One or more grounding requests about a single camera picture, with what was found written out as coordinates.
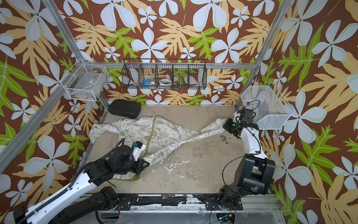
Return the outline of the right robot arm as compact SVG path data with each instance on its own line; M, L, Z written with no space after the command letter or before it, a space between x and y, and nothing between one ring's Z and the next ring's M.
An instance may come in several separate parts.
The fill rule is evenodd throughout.
M276 165L264 153L256 124L227 119L223 128L243 141L245 154L239 157L241 161L235 172L233 183L224 184L224 187L220 189L218 202L222 210L233 207L239 209L242 197L268 193Z

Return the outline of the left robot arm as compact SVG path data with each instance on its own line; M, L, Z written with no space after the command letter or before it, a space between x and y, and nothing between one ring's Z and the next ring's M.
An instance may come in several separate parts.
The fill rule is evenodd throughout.
M127 146L120 142L109 153L84 165L74 179L58 192L29 208L16 210L13 213L17 224L47 224L72 202L95 189L115 175L129 172L140 174L146 162L140 159L146 145L135 142Z

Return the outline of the white green printed jacket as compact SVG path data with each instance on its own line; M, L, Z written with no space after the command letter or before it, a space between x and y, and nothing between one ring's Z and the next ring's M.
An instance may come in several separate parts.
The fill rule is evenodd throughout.
M119 119L105 124L94 124L89 132L91 143L104 132L117 134L119 139L125 139L126 145L137 141L146 145L140 158L154 165L174 152L181 145L203 140L224 132L225 119L216 119L200 131L184 128L166 119L155 117L141 117L139 119Z

